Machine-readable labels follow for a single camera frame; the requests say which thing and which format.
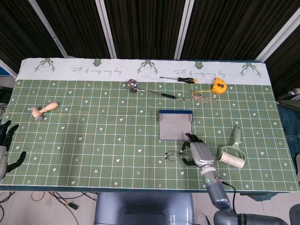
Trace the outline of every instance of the screwdriver handle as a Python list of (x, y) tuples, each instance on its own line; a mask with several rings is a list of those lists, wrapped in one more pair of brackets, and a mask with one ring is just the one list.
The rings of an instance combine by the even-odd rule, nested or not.
[(191, 77), (187, 77), (187, 78), (178, 77), (178, 81), (179, 82), (185, 82), (185, 83), (197, 83), (197, 79), (194, 79), (194, 78), (191, 78)]

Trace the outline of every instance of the floor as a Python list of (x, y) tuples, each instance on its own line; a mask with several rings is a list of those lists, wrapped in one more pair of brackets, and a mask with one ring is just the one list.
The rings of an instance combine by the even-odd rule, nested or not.
[[(48, 193), (44, 198), (35, 202), (31, 199), (32, 192), (17, 192), (11, 199), (3, 203), (2, 206), (5, 210), (3, 225), (76, 225), (76, 221), (72, 214), (55, 198), (51, 197)], [(68, 192), (61, 193), (64, 197), (78, 196), (81, 193)], [(8, 195), (7, 192), (0, 192), (0, 199), (4, 199)], [(43, 192), (34, 192), (33, 198), (39, 199)], [(213, 214), (217, 211), (210, 202), (207, 193), (193, 194), (195, 220), (197, 224), (206, 225), (205, 215), (208, 216), (211, 224), (213, 224)], [(80, 225), (92, 225), (94, 221), (94, 210), (96, 202), (82, 196), (74, 199), (74, 203), (80, 207), (77, 210), (71, 209), (76, 216)], [(264, 214), (268, 216), (277, 216), (290, 224), (289, 209), (300, 203), (300, 193), (281, 193), (266, 200), (264, 202), (256, 202), (248, 196), (236, 196), (236, 211), (237, 213), (252, 213)]]

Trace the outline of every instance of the robotic hand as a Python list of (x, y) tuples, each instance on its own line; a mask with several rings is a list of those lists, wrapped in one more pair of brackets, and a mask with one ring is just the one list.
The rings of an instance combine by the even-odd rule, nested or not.
[(236, 214), (233, 210), (228, 196), (223, 188), (210, 149), (206, 143), (199, 140), (196, 135), (186, 134), (190, 141), (182, 145), (182, 151), (186, 147), (191, 148), (193, 161), (183, 158), (184, 164), (196, 165), (201, 169), (201, 176), (210, 195), (212, 204), (219, 209), (214, 215), (215, 225), (288, 225), (282, 219), (256, 214)]
[(19, 167), (26, 157), (26, 152), (23, 151), (20, 154), (19, 159), (15, 163), (8, 165), (9, 146), (11, 144), (15, 131), (19, 127), (19, 125), (15, 125), (11, 127), (7, 132), (10, 123), (11, 121), (9, 120), (5, 124), (0, 125), (0, 179), (3, 179), (6, 173), (9, 173), (13, 169)]

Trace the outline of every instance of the wooden mallet head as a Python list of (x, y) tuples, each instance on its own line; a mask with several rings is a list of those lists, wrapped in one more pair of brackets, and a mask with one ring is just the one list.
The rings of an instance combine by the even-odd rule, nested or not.
[(36, 121), (41, 121), (43, 119), (42, 113), (46, 113), (47, 111), (50, 111), (52, 109), (55, 109), (58, 107), (58, 103), (57, 102), (51, 102), (49, 105), (46, 105), (44, 108), (42, 108), (41, 110), (38, 110), (37, 107), (32, 107), (31, 111), (32, 111), (32, 115), (35, 118)]

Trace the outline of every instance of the lint roller handle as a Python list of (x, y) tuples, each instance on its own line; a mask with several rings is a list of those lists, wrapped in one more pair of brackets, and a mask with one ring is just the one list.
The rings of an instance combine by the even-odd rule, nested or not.
[(234, 143), (239, 145), (240, 144), (240, 127), (235, 126), (233, 132), (234, 132)]

